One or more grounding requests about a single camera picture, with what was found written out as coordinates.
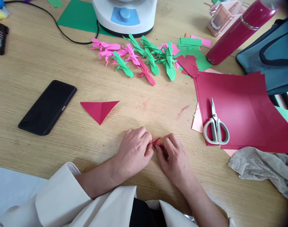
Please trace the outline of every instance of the smartphone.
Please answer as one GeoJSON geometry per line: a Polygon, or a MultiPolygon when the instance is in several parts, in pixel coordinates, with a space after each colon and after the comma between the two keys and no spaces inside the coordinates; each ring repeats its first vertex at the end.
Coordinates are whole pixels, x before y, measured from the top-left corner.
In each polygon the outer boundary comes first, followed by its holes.
{"type": "Polygon", "coordinates": [[[76,91],[72,85],[53,80],[18,127],[39,136],[49,134],[76,91]]]}

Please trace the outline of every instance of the power cord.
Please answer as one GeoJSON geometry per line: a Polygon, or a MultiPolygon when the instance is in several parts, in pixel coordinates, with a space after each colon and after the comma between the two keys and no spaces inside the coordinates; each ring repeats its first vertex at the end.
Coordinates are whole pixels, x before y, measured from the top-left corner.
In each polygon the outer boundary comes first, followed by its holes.
{"type": "MultiPolygon", "coordinates": [[[[24,3],[24,4],[28,4],[28,5],[34,6],[36,8],[42,9],[43,11],[47,12],[53,18],[53,20],[55,21],[55,24],[56,24],[57,28],[59,29],[59,31],[61,32],[61,34],[64,35],[64,37],[66,37],[69,41],[71,41],[73,43],[76,43],[76,44],[81,44],[81,45],[88,45],[88,44],[92,44],[93,43],[93,42],[81,43],[81,42],[77,42],[77,41],[74,41],[74,40],[70,39],[66,34],[63,33],[63,31],[59,27],[59,25],[58,25],[56,19],[53,17],[53,15],[49,11],[47,11],[46,9],[41,8],[40,6],[34,5],[32,3],[29,3],[29,2],[17,1],[17,0],[15,0],[15,1],[6,1],[5,2],[5,4],[9,4],[9,3],[24,3]]],[[[96,34],[95,38],[98,38],[98,35],[99,35],[99,22],[98,22],[98,20],[97,20],[97,28],[98,28],[97,29],[97,34],[96,34]]]]}

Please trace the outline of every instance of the person's left hand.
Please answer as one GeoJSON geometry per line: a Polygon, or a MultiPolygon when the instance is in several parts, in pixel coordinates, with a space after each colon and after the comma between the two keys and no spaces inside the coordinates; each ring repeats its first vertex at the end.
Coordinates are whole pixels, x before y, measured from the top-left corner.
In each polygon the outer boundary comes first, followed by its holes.
{"type": "Polygon", "coordinates": [[[118,174],[121,181],[125,181],[144,169],[152,156],[152,136],[146,128],[129,129],[117,154],[111,159],[113,174],[118,174]]]}

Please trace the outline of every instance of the blue knob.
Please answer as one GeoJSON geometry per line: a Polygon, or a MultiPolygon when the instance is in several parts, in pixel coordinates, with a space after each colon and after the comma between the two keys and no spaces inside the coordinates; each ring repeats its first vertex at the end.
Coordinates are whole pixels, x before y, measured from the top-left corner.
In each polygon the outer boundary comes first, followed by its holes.
{"type": "Polygon", "coordinates": [[[123,22],[130,21],[130,10],[127,8],[120,9],[120,17],[123,22]]]}

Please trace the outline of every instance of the wooden table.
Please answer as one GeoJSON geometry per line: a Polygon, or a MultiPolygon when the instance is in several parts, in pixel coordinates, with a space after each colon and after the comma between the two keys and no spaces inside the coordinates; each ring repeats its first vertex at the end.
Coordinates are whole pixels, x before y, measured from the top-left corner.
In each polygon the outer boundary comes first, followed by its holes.
{"type": "MultiPolygon", "coordinates": [[[[62,0],[65,6],[69,0],[62,0]]],[[[184,33],[213,38],[205,28],[209,7],[201,1],[159,0],[149,41],[161,45],[177,43],[184,33]]],[[[49,10],[56,19],[65,7],[53,8],[47,1],[33,1],[49,10]]],[[[64,39],[52,18],[26,4],[7,6],[11,16],[6,54],[0,56],[0,166],[42,178],[51,177],[65,162],[74,162],[88,171],[115,155],[125,131],[145,126],[153,138],[175,133],[190,155],[193,172],[212,200],[221,206],[237,226],[279,226],[285,218],[287,200],[270,181],[239,179],[227,166],[229,156],[219,147],[207,147],[201,133],[191,129],[196,94],[193,80],[177,71],[171,82],[164,67],[155,76],[156,86],[145,78],[129,78],[115,65],[105,66],[90,45],[64,39]],[[78,91],[51,133],[37,136],[18,129],[18,123],[52,80],[77,87],[78,91]],[[120,101],[98,125],[80,102],[120,101]]],[[[268,30],[278,12],[240,49],[268,30]]],[[[95,36],[62,27],[70,38],[88,42],[95,36]]],[[[127,44],[122,38],[99,35],[109,43],[127,44]]],[[[206,54],[208,48],[202,48],[206,54]]],[[[235,53],[213,69],[242,75],[235,53]]],[[[160,170],[156,154],[149,165],[125,184],[137,185],[142,200],[162,199],[182,212],[190,213],[180,192],[160,170]]]]}

